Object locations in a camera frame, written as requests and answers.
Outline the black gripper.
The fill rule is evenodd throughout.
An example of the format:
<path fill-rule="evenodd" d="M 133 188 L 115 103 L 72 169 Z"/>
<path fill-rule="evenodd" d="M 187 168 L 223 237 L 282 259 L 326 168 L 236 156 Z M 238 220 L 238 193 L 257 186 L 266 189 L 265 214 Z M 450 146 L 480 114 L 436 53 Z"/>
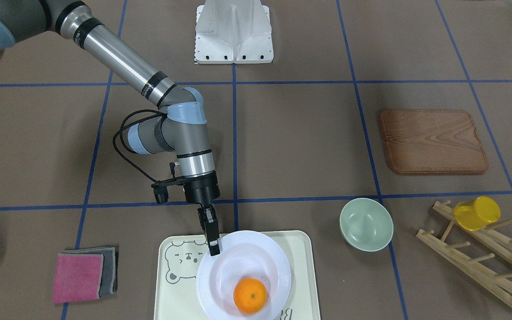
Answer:
<path fill-rule="evenodd" d="M 211 256 L 220 254 L 219 220 L 212 201 L 220 197 L 219 181 L 216 172 L 202 176 L 186 177 L 183 182 L 187 203 L 197 204 L 198 217 Z"/>

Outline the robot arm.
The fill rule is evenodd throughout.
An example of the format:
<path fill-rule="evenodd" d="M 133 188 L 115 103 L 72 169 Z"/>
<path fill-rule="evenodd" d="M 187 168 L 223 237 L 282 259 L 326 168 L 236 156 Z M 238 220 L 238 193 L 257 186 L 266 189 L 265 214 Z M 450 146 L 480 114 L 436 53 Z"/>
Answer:
<path fill-rule="evenodd" d="M 0 0 L 0 50 L 47 31 L 71 39 L 155 105 L 148 117 L 123 122 L 112 144 L 121 143 L 135 154 L 176 154 L 170 167 L 178 166 L 180 176 L 153 180 L 155 199 L 163 204 L 169 186 L 182 186 L 186 201 L 199 206 L 209 253 L 219 255 L 219 221 L 212 202 L 220 190 L 201 93 L 177 86 L 109 30 L 82 0 Z"/>

